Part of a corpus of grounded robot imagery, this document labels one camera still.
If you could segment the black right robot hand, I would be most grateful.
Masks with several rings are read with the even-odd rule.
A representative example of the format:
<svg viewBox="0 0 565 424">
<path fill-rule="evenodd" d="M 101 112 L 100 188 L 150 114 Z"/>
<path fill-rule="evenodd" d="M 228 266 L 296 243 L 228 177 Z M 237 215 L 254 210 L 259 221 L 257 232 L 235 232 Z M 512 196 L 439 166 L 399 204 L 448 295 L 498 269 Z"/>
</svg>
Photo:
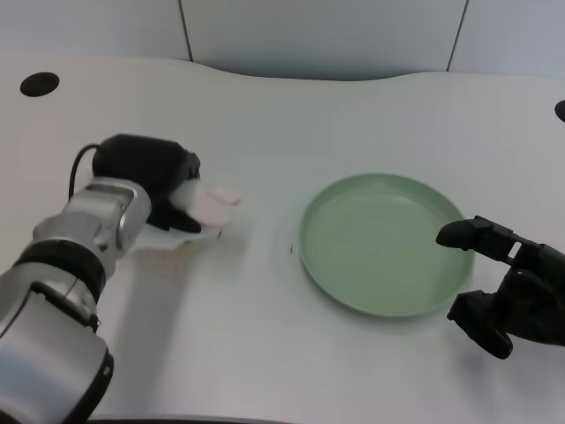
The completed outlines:
<svg viewBox="0 0 565 424">
<path fill-rule="evenodd" d="M 445 225 L 436 243 L 509 265 L 496 292 L 460 293 L 447 315 L 482 349 L 505 360 L 513 350 L 510 336 L 564 345 L 563 253 L 481 216 Z"/>
</svg>

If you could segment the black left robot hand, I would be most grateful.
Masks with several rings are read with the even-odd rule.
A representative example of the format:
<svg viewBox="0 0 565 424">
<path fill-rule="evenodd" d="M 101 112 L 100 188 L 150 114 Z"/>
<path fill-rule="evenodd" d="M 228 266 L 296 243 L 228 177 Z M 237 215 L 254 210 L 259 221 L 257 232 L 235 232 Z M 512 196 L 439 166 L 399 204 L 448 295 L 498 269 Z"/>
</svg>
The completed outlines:
<svg viewBox="0 0 565 424">
<path fill-rule="evenodd" d="M 170 196 L 186 181 L 200 177 L 200 159 L 174 141 L 118 134 L 100 144 L 92 170 L 96 177 L 130 180 L 151 200 L 147 223 L 157 229 L 198 234 L 201 225 Z"/>
</svg>

